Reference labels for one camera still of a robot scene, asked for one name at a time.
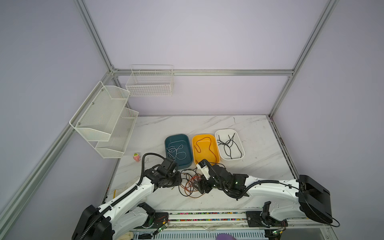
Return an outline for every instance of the two-tier mesh shelf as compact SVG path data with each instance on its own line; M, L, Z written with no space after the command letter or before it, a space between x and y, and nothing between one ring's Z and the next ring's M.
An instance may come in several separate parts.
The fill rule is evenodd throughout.
M126 88L132 97L172 96L172 65L131 65L131 71Z
M116 87L101 87L81 117L78 112L70 125L103 158L121 158L127 148L138 112L126 108L129 91Z

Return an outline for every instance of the marble tabletop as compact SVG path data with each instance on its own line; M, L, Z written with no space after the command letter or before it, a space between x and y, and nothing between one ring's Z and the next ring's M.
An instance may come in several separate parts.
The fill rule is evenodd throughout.
M241 160L221 160L227 171L264 179L293 179L265 115L138 117L106 200L111 200L114 194L117 196L139 179L141 161L136 162L133 159L135 152L140 156L147 152L165 156L164 140L168 136L183 133L191 141L195 135L214 135L217 130L227 128L237 131L245 151L245 157ZM147 169L161 162L156 156L147 156L145 167ZM190 168L195 168L195 164L192 163ZM236 201L218 189L212 189L210 193L194 199L182 196L177 187L157 189L143 199L156 210L259 208L269 200L270 197L255 196Z

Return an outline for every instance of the blue tray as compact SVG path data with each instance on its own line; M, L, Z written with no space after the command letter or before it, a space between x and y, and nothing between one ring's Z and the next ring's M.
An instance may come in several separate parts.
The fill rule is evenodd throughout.
M193 162L189 138L185 134L169 136L165 140L166 156L179 164L179 169L188 168Z

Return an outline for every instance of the beige object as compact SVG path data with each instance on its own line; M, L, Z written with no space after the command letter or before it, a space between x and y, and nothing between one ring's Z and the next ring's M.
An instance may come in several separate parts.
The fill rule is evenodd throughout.
M118 240L131 240L133 238L133 232L127 232L123 236L120 236Z

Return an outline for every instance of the aluminum frame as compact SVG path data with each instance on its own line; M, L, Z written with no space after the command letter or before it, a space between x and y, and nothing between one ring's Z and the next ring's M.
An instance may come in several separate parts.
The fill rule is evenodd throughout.
M95 46L100 56L102 57L106 67L108 68L107 73L104 75L101 81L103 83L106 83L109 80L112 80L116 86L121 87L118 81L118 76L130 75L131 70L119 70L113 67L107 55L105 47L101 41L99 33L97 32L96 26L91 18L91 15L89 13L89 10L86 6L85 1L74 0L74 2L79 10L79 13L84 21L85 26L87 27L91 35L93 42L95 43ZM293 162L291 161L288 151L285 148L285 145L281 139L280 134L277 131L277 128L273 122L272 117L275 115L278 107L280 106L282 100L287 94L290 86L292 85L295 77L297 76L299 70L301 69L304 61L308 57L309 52L313 48L314 43L319 37L321 30L323 29L326 21L329 19L337 2L338 0L329 0L327 2L293 70L255 70L255 69L253 70L174 70L175 76L288 76L288 79L269 114L269 117L270 117L269 122L272 126L276 139L287 159L288 165L290 166L291 171L296 178L298 177L297 170L295 169ZM90 103L93 96L98 91L99 89L94 89L91 92L88 98L81 105L82 109L84 110L86 109L86 106ZM50 169L55 164L58 156L62 152L63 148L66 146L67 141L69 140L73 132L74 132L74 129L69 124L67 124L67 126L63 129L63 131L59 135L59 137L49 148L47 153L43 156L39 164L35 167L33 172L30 174L30 176L27 178L27 180L23 183L23 185L14 195L12 200L6 206L4 211L0 214L0 240L4 239L5 236L8 234L8 232L10 231L10 229L13 227L13 225L19 218L20 214L25 209L26 205L29 203L29 201L31 200L31 198L33 197L34 193L37 191L41 183L44 181ZM116 167L118 166L119 160L120 159L116 161L115 169L111 174L112 177L116 172ZM325 228L323 235L330 239L337 239L332 228Z

